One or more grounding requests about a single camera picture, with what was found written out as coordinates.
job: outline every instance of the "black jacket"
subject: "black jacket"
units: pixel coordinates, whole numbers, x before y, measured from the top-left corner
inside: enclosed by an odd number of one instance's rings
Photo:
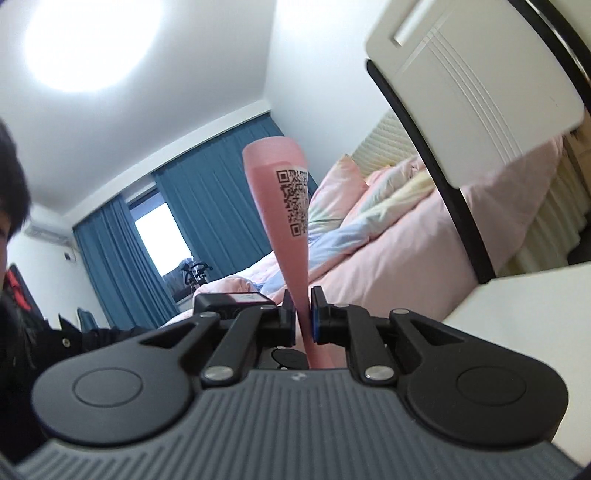
[[[14,299],[0,298],[0,451],[13,463],[20,462],[46,440],[30,398],[35,380],[52,365],[147,332],[95,329],[80,333],[60,319],[62,330],[20,309]]]

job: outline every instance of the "red fabric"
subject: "red fabric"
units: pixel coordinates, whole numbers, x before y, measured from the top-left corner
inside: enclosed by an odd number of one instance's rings
[[[12,292],[14,294],[14,300],[17,302],[17,305],[20,308],[22,308],[23,310],[30,312],[31,306],[27,303],[25,296],[22,293],[22,288],[21,288],[20,283],[18,282],[17,278],[14,276],[14,274],[10,270],[8,270],[6,272],[6,279],[8,280],[8,284],[12,288]]]

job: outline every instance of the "black hair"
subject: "black hair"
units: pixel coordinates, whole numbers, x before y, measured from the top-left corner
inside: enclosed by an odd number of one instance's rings
[[[30,209],[31,194],[17,158],[17,146],[0,119],[0,210],[10,218],[8,238],[21,229]]]

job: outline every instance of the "ridged gray surface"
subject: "ridged gray surface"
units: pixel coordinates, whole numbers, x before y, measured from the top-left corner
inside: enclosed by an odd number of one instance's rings
[[[251,371],[208,390],[173,429],[114,450],[51,442],[19,466],[35,480],[566,480],[578,467],[543,443],[482,452],[418,425],[396,393],[347,370]]]
[[[388,111],[351,155],[364,176],[417,154],[400,120]]]

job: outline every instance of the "striped headboard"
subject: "striped headboard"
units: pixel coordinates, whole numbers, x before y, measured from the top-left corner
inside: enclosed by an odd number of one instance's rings
[[[413,142],[392,110],[388,111],[351,155],[364,176],[417,154]]]

